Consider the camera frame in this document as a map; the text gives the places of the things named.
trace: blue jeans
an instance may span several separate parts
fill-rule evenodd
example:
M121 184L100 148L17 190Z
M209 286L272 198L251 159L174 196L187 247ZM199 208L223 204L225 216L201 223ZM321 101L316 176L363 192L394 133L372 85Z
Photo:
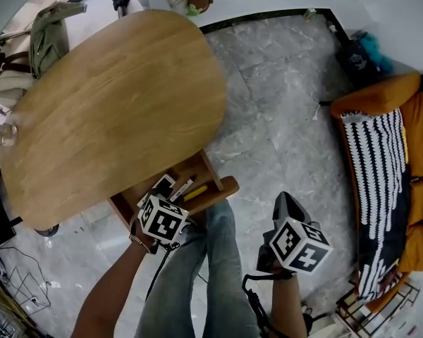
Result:
M241 287L235 219L227 201L207 209L207 233L189 227L186 242L160 272L142 311L137 338L193 338L191 295L205 255L209 260L204 338L259 337Z

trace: oval tabletop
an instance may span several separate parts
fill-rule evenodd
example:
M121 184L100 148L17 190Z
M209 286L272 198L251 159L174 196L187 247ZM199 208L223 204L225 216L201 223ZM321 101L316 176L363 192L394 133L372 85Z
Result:
M64 56L9 117L13 213L49 229L190 157L214 136L226 83L200 30L169 11L121 18Z

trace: bracelet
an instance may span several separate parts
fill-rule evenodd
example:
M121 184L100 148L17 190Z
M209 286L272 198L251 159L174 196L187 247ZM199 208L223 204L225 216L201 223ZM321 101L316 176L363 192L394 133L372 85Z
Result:
M146 250L147 250L147 253L152 254L152 252L150 251L150 249L149 249L149 248L147 248L147 245L146 245L146 244L144 244L144 243L142 242L142 240L141 240L140 238L138 238L136 235L130 234L129 238L130 238L130 240L131 240L132 242L137 242L139 245L142 245L143 247L145 247L145 248L146 248Z

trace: floor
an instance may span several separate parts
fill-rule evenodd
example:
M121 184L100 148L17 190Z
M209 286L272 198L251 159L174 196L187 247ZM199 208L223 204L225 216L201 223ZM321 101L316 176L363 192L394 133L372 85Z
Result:
M262 233L272 229L271 214L279 192L295 196L334 247L313 276L300 276L303 299L314 314L331 311L348 290L354 268L355 233L351 188L345 174L338 135L328 108L312 117L319 100L332 100L351 90L333 54L338 42L322 16L305 22L300 16L273 18L207 34L228 82L228 110L207 153L220 176L233 175L240 191L229 202L235 212L243 273L253 273ZM128 232L107 202L61 225L52 238L16 228L17 235L1 257L8 271L31 272L42 289L49 282L51 307L32 315L56 338L69 337L78 311L97 280L128 246ZM147 288L163 253L146 258L132 286L116 337L132 337ZM201 275L207 278L207 264ZM196 279L192 321L197 336L207 313L206 284ZM271 285L252 287L269 308ZM39 306L45 298L30 288ZM26 304L27 311L36 306Z

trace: black and white striped blanket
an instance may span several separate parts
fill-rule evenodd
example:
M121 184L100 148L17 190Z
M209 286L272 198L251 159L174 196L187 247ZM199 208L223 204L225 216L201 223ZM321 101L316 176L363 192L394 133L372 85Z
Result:
M341 116L357 182L359 202L359 296L371 301L398 283L379 284L405 246L410 206L403 117Z

